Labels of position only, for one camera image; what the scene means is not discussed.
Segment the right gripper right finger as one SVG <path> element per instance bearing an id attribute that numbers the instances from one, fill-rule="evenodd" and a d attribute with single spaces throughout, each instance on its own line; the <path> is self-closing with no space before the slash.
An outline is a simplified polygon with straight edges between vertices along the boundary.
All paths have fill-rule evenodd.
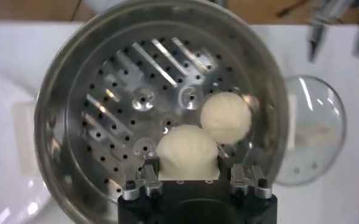
<path id="1" fill-rule="evenodd" d="M 241 163 L 234 163 L 226 153 L 218 155 L 219 181 L 229 183 L 232 195 L 247 196 L 253 194 L 262 200 L 272 198 L 272 186 L 260 166 L 245 168 Z"/>

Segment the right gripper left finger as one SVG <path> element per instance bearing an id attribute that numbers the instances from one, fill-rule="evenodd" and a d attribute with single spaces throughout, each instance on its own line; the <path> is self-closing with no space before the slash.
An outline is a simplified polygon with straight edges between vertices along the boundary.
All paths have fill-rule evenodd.
<path id="1" fill-rule="evenodd" d="M 158 179 L 159 164 L 159 157 L 152 156 L 145 159 L 139 172 L 133 167 L 127 168 L 125 184 L 121 188 L 122 198 L 126 201 L 136 200 L 142 189 L 147 197 L 161 195 L 163 183 Z"/>

